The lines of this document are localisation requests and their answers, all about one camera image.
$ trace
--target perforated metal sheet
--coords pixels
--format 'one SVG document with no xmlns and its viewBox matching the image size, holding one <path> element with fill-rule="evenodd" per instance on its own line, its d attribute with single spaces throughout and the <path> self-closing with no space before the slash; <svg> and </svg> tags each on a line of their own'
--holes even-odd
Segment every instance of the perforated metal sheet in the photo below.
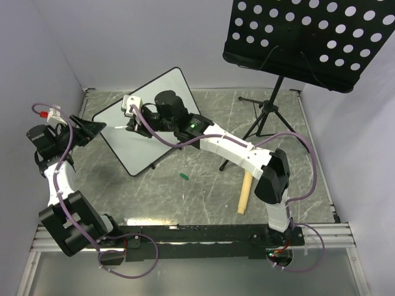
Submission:
<svg viewBox="0 0 395 296">
<path fill-rule="evenodd" d="M 223 57 L 346 93 L 394 30 L 390 0 L 236 0 Z"/>
</svg>

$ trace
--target gray wall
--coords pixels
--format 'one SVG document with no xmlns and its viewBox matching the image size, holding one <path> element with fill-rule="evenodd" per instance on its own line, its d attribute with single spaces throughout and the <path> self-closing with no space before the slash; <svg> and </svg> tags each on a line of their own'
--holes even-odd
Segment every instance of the gray wall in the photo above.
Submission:
<svg viewBox="0 0 395 296">
<path fill-rule="evenodd" d="M 34 1 L 84 88 L 135 88 L 174 66 L 193 88 L 275 85 L 222 59 L 232 0 Z"/>
<path fill-rule="evenodd" d="M 30 106 L 43 101 L 77 111 L 83 94 L 33 1 L 1 1 L 0 40 L 0 294 L 8 296 L 17 291 L 49 195 L 25 136 L 44 122 Z"/>
<path fill-rule="evenodd" d="M 395 35 L 349 94 L 307 85 L 302 103 L 337 211 L 374 295 L 394 295 Z"/>
</svg>

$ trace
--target cable tie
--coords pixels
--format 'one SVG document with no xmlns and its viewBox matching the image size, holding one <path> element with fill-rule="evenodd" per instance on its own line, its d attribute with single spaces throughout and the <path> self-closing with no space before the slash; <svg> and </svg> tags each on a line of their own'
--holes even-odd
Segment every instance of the cable tie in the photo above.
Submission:
<svg viewBox="0 0 395 296">
<path fill-rule="evenodd" d="M 251 151 L 251 150 L 253 150 L 253 149 L 255 149 L 256 147 L 255 147 L 255 145 L 253 144 L 253 143 L 251 143 L 251 142 L 248 142 L 247 143 L 247 147 L 246 147 L 246 149 L 248 149 L 248 151 Z"/>
<path fill-rule="evenodd" d="M 224 134 L 222 135 L 222 137 L 220 137 L 219 140 L 217 140 L 217 147 L 215 148 L 215 154 L 217 154 L 218 148 L 220 147 L 220 143 L 222 142 L 223 138 L 228 134 L 228 132 L 224 132 Z"/>
</svg>

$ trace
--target gray floor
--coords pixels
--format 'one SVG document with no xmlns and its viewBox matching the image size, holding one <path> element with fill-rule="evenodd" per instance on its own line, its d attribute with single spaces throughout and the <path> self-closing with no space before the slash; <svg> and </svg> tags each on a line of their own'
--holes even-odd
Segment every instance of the gray floor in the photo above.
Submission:
<svg viewBox="0 0 395 296">
<path fill-rule="evenodd" d="M 128 92 L 89 91 L 83 118 L 119 100 Z M 255 120 L 254 109 L 238 96 L 256 100 L 270 97 L 267 89 L 195 90 L 193 96 L 201 113 L 222 128 L 242 137 Z M 280 112 L 298 133 L 309 137 L 296 92 L 280 91 L 276 104 Z M 286 131 L 275 115 L 270 115 L 265 133 Z M 260 139 L 250 138 L 251 142 Z M 310 157 L 292 137 L 276 139 L 266 149 L 283 149 L 291 169 L 289 196 L 306 193 L 312 182 Z M 86 147 L 73 152 L 78 188 L 99 213 L 112 215 L 120 224 L 244 224 L 267 223 L 263 203 L 253 190 L 246 214 L 237 214 L 237 205 L 244 171 L 229 164 L 225 171 L 218 167 L 223 159 L 209 152 L 186 147 L 173 150 L 160 159 L 155 170 L 146 170 L 137 177 L 129 176 L 98 136 Z M 189 181 L 179 173 L 189 176 Z M 295 221 L 333 223 L 333 216 L 322 176 L 318 176 L 315 193 L 307 200 L 291 205 Z"/>
</svg>

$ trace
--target circular hole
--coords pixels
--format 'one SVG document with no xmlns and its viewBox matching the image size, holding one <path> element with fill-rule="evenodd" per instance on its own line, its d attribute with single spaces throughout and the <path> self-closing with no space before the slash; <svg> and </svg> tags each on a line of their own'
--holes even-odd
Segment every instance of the circular hole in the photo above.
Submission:
<svg viewBox="0 0 395 296">
<path fill-rule="evenodd" d="M 254 6 L 254 12 L 255 12 L 256 14 L 260 14 L 260 13 L 262 12 L 262 6 L 260 6 L 260 5 L 255 5 L 255 6 Z"/>
<path fill-rule="evenodd" d="M 338 8 L 338 4 L 336 2 L 331 2 L 326 7 L 328 12 L 334 12 Z"/>
<path fill-rule="evenodd" d="M 260 42 L 260 45 L 262 45 L 263 47 L 266 47 L 266 46 L 269 45 L 269 41 L 267 41 L 266 39 L 263 39 L 263 40 Z"/>
<path fill-rule="evenodd" d="M 329 49 L 333 49 L 336 47 L 336 45 L 338 45 L 338 43 L 335 40 L 331 40 L 326 46 L 328 46 Z"/>
<path fill-rule="evenodd" d="M 241 11 L 246 10 L 247 4 L 245 2 L 239 2 L 239 4 L 237 4 L 237 8 Z"/>
<path fill-rule="evenodd" d="M 381 40 L 382 37 L 383 37 L 383 35 L 381 35 L 380 33 L 375 33 L 372 35 L 372 37 L 370 37 L 370 41 L 371 42 L 378 42 Z"/>
<path fill-rule="evenodd" d="M 251 29 L 255 30 L 256 28 L 258 28 L 258 23 L 257 23 L 257 22 L 251 22 L 251 23 L 249 24 L 249 27 L 250 27 Z"/>
<path fill-rule="evenodd" d="M 343 59 L 338 59 L 335 61 L 335 65 L 338 67 L 341 67 L 344 65 L 344 60 Z"/>
<path fill-rule="evenodd" d="M 252 37 L 252 36 L 248 36 L 247 38 L 246 38 L 246 40 L 247 40 L 247 42 L 248 43 L 253 43 L 254 42 L 254 37 Z"/>
<path fill-rule="evenodd" d="M 295 15 L 294 15 L 292 12 L 288 12 L 288 13 L 285 15 L 285 19 L 286 19 L 287 21 L 289 21 L 289 22 L 292 22 L 292 21 L 295 19 Z"/>
<path fill-rule="evenodd" d="M 352 52 L 353 49 L 354 49 L 354 47 L 353 47 L 351 44 L 348 44 L 348 45 L 346 45 L 346 46 L 343 47 L 343 51 L 344 51 L 346 54 L 349 54 L 350 52 Z"/>
<path fill-rule="evenodd" d="M 369 49 L 363 49 L 363 50 L 361 50 L 361 52 L 360 52 L 360 56 L 361 57 L 367 57 L 367 56 L 369 56 L 370 55 L 370 50 Z"/>
<path fill-rule="evenodd" d="M 373 20 L 376 16 L 376 12 L 370 10 L 364 14 L 364 20 Z"/>
<path fill-rule="evenodd" d="M 387 15 L 385 18 L 383 18 L 383 24 L 390 25 L 395 21 L 395 16 L 393 16 L 392 14 Z"/>
<path fill-rule="evenodd" d="M 321 30 L 324 30 L 324 29 L 328 28 L 328 25 L 329 25 L 328 21 L 322 20 L 322 21 L 318 24 L 318 27 L 319 27 Z"/>
<path fill-rule="evenodd" d="M 232 38 L 233 38 L 234 40 L 239 40 L 239 39 L 240 39 L 240 34 L 239 34 L 239 33 L 233 33 L 233 34 L 232 34 Z"/>
<path fill-rule="evenodd" d="M 278 10 L 275 9 L 275 8 L 273 8 L 271 11 L 269 11 L 269 15 L 270 15 L 271 17 L 277 17 L 277 15 L 278 15 Z"/>
<path fill-rule="evenodd" d="M 341 24 L 336 27 L 336 33 L 341 34 L 341 33 L 344 33 L 344 31 L 346 31 L 345 25 Z"/>
<path fill-rule="evenodd" d="M 265 27 L 265 32 L 266 33 L 271 33 L 273 31 L 273 26 L 272 25 L 267 25 L 266 27 Z"/>
<path fill-rule="evenodd" d="M 359 70 L 360 65 L 358 63 L 354 63 L 354 64 L 351 65 L 350 68 L 351 68 L 352 71 L 356 71 L 356 70 Z"/>
<path fill-rule="evenodd" d="M 354 14 L 356 14 L 357 9 L 354 6 L 350 6 L 346 9 L 344 14 L 346 14 L 348 17 L 352 17 Z"/>
<path fill-rule="evenodd" d="M 320 61 L 325 63 L 329 60 L 329 57 L 326 54 L 320 56 Z"/>
<path fill-rule="evenodd" d="M 304 17 L 304 18 L 302 18 L 302 24 L 303 25 L 307 26 L 307 25 L 310 25 L 310 23 L 311 23 L 311 17 Z"/>
<path fill-rule="evenodd" d="M 311 8 L 317 8 L 319 4 L 320 4 L 319 0 L 310 0 L 309 6 Z"/>
<path fill-rule="evenodd" d="M 237 19 L 235 19 L 235 24 L 236 24 L 236 26 L 240 27 L 243 24 L 243 20 L 238 17 Z"/>
<path fill-rule="evenodd" d="M 354 32 L 352 32 L 352 35 L 353 35 L 355 38 L 359 38 L 359 37 L 361 37 L 363 34 L 364 34 L 363 29 L 356 29 Z"/>
</svg>

